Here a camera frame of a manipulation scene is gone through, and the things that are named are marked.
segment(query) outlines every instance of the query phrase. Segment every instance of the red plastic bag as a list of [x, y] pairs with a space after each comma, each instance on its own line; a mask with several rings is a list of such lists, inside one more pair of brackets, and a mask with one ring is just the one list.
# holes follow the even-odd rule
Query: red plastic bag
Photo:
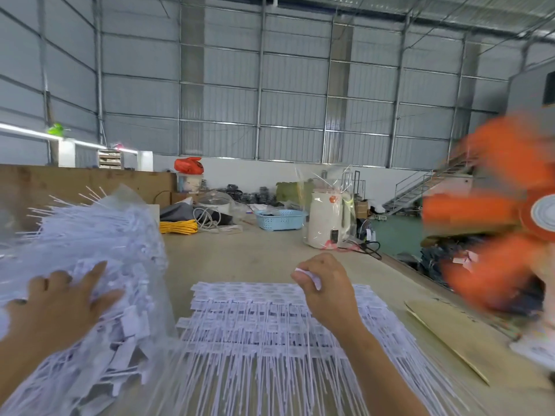
[[186, 157], [184, 159], [176, 159], [174, 169], [182, 174], [201, 175], [204, 173], [203, 164], [199, 162], [200, 157]]

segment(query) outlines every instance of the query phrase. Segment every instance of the green floor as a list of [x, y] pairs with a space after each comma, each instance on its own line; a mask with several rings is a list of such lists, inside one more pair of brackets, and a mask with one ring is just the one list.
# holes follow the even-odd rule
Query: green floor
[[420, 257], [420, 241], [423, 238], [420, 217], [388, 216], [387, 220], [372, 220], [376, 240], [381, 244], [380, 252], [395, 256], [399, 252]]

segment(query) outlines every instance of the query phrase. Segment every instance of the ceiling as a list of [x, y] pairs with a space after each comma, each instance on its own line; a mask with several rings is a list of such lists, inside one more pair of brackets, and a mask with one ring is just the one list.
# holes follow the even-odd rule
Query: ceiling
[[371, 12], [413, 14], [468, 27], [545, 36], [555, 29], [555, 0], [303, 0]]

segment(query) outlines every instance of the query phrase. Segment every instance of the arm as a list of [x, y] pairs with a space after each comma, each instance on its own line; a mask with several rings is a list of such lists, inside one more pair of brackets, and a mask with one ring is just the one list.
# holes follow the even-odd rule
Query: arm
[[90, 302], [105, 269], [106, 262], [95, 265], [74, 286], [63, 271], [48, 279], [35, 277], [29, 281], [28, 300], [6, 305], [10, 329], [0, 341], [0, 406], [42, 361], [82, 339], [121, 298], [123, 292], [115, 290]]
[[313, 316], [331, 331], [345, 351], [370, 414], [429, 416], [378, 340], [364, 326], [355, 291], [341, 263], [333, 255], [323, 253], [298, 267], [318, 275], [322, 281], [318, 291], [306, 274], [291, 275], [304, 291]]

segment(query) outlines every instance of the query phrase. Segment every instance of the metal staircase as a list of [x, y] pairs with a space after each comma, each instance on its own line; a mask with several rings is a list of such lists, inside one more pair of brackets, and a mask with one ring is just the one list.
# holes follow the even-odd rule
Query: metal staircase
[[449, 159], [436, 171], [420, 169], [407, 176], [395, 185], [395, 196], [384, 204], [386, 214], [392, 215], [400, 209], [409, 207], [415, 200], [422, 197], [426, 191], [435, 187], [445, 178], [467, 172], [472, 166], [472, 162], [472, 158], [469, 158], [467, 153], [463, 153]]

